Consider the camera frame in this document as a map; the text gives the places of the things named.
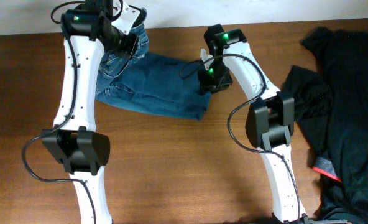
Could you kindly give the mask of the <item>blue denim jeans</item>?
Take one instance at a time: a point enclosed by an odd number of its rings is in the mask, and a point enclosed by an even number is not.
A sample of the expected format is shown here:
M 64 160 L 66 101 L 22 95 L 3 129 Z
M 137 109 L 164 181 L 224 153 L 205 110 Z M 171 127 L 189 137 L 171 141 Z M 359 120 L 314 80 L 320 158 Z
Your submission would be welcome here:
M 101 59 L 95 98 L 109 106 L 145 114 L 201 120 L 208 110 L 211 94 L 202 94 L 196 77 L 182 79 L 180 70 L 189 72 L 197 65 L 149 52 L 144 22 L 146 9 L 131 28 L 139 37 L 131 60 L 113 53 Z

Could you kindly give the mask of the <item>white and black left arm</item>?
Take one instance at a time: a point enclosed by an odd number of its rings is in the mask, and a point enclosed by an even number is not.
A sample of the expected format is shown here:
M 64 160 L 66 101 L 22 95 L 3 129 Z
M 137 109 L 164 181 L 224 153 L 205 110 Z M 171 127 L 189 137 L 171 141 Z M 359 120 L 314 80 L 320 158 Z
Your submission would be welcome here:
M 125 1 L 84 1 L 62 14 L 65 72 L 53 128 L 42 144 L 73 182 L 82 223 L 112 223 L 104 187 L 110 141 L 97 133 L 94 113 L 98 69 L 111 52 L 133 58 L 139 38 L 130 32 L 138 8 Z

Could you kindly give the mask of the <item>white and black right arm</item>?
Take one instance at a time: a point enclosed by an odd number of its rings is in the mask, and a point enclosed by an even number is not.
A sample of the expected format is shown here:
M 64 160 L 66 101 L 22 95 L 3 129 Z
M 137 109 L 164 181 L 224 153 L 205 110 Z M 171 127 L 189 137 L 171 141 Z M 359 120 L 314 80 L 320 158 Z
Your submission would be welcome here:
M 276 87 L 262 71 L 240 29 L 225 31 L 221 24 L 209 26 L 201 50 L 203 69 L 198 79 L 203 93 L 227 89 L 234 79 L 246 95 L 246 102 L 231 111 L 249 108 L 245 123 L 250 147 L 260 154 L 273 197 L 272 215 L 277 223 L 308 223 L 298 194 L 291 160 L 294 132 L 294 99 Z

